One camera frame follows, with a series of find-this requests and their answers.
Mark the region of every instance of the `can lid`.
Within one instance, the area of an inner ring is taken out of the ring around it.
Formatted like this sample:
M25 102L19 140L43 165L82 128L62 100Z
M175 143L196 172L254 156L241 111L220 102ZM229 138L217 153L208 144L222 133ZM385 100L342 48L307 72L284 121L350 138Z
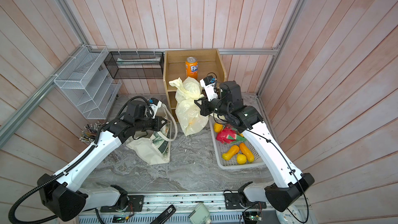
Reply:
M194 62L196 62L196 58L190 56L190 57L187 58L187 62L194 63Z

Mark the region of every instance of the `orange soda can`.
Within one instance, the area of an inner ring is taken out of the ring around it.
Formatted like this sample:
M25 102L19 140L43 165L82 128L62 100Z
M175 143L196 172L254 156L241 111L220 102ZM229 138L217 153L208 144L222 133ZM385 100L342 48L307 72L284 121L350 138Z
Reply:
M198 78L198 61L195 57L188 57L185 61L187 77Z

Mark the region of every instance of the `wooden plank wall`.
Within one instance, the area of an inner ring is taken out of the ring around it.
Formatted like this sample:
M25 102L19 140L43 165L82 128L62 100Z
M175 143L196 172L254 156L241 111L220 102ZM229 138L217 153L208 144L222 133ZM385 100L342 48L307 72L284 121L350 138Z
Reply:
M109 48L276 47L297 0L66 0L90 44ZM271 58L224 56L229 80L257 92ZM125 79L121 93L165 93Z
M398 0L309 0L261 99L319 223L397 223Z
M80 44L55 0L0 0L0 125ZM0 219L23 194L75 158L87 120L54 89L0 150ZM51 216L34 194L17 217Z

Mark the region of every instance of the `wooden shelf compartment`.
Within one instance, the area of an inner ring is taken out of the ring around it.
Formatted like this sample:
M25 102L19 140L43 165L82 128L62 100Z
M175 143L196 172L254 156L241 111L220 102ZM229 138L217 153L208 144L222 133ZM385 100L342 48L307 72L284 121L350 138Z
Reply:
M186 76L185 61L187 57L193 56L198 61L197 81L206 77L209 73L212 76L216 74L217 81L225 82L227 80L224 64L222 63L218 49L197 49L197 50L172 50L166 51L164 57L163 83L166 89L167 102L174 118L177 121L175 109L176 87L169 85L169 81L181 78L184 81Z

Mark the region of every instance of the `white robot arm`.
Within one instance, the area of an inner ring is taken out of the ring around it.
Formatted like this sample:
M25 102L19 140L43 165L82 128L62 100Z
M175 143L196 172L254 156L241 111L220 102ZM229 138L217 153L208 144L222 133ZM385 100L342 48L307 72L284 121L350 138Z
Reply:
M69 221L81 211L102 206L113 206L117 211L126 209L127 191L117 185L102 189L84 189L82 183L102 160L122 145L136 131L160 131L167 120L156 116L162 102L149 101L142 96L133 97L119 111L117 117L100 127L95 141L82 153L54 175L44 174L37 181L38 187L22 196L10 209L9 220L13 224L43 223L59 217ZM33 222L22 222L15 217L17 207L30 195L39 191L40 198L55 215Z
M215 94L216 83L220 84L220 98ZM268 167L274 179L271 186L251 183L243 190L248 202L270 202L283 212L314 183L310 173L302 173L279 147L270 134L262 116L253 106L243 105L240 86L235 81L217 82L212 76L201 80L209 97L195 101L201 115L221 115L226 122L236 127L253 145Z

